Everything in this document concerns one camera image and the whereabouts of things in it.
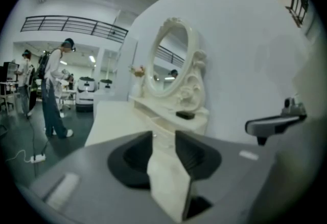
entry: mirror frame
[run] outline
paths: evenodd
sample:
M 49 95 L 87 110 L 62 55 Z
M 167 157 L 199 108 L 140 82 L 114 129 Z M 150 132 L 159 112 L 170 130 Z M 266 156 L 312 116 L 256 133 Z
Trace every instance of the mirror frame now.
M 188 34 L 188 51 L 184 64 L 181 68 L 181 72 L 178 74 L 177 79 L 175 79 L 169 87 L 162 91 L 158 91 L 154 85 L 155 81 L 153 79 L 154 58 L 162 39 L 170 32 L 173 27 L 186 29 Z M 197 51 L 199 51 L 198 33 L 186 21 L 176 17 L 168 18 L 160 27 L 149 54 L 149 59 L 146 66 L 146 85 L 149 92 L 156 97 L 168 97 L 177 91 L 184 83 L 184 78 L 192 67 L 193 56 Z

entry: gray floor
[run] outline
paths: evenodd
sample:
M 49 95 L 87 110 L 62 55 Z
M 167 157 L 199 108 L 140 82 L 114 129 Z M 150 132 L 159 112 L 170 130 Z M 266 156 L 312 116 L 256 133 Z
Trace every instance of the gray floor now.
M 28 161 L 33 155 L 33 131 L 36 154 L 41 153 L 48 140 L 43 131 L 42 103 L 36 104 L 30 122 L 23 114 L 19 113 L 21 110 L 19 101 L 17 105 L 18 112 L 12 108 L 9 108 L 9 115 L 4 108 L 0 112 L 0 124 L 5 125 L 9 130 L 1 138 L 0 147 L 5 160 L 15 157 L 18 151 L 24 149 Z M 35 176 L 46 172 L 65 156 L 84 146 L 93 124 L 93 113 L 77 113 L 74 107 L 71 110 L 65 108 L 64 113 L 63 123 L 67 128 L 74 131 L 74 136 L 69 139 L 59 139 L 52 136 L 45 151 L 46 160 L 44 162 L 26 163 L 23 152 L 16 159 L 6 162 L 16 182 L 28 186 L 35 179 Z

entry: white cloth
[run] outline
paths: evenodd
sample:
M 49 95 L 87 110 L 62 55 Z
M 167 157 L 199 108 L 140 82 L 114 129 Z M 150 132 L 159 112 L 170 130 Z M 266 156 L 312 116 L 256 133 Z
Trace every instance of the white cloth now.
M 18 75 L 18 86 L 22 87 L 26 83 L 27 71 L 29 70 L 30 61 L 29 59 L 23 59 L 19 65 L 18 71 L 22 72 L 21 75 Z
M 58 81 L 56 81 L 56 78 L 67 79 L 69 77 L 69 75 L 65 75 L 62 72 L 58 71 L 61 57 L 62 57 L 61 50 L 56 49 L 51 53 L 48 59 L 48 63 L 45 67 L 45 76 L 44 76 L 44 78 L 46 79 L 47 88 L 49 88 L 50 86 L 49 81 L 51 81 L 53 87 L 56 88 L 58 86 Z

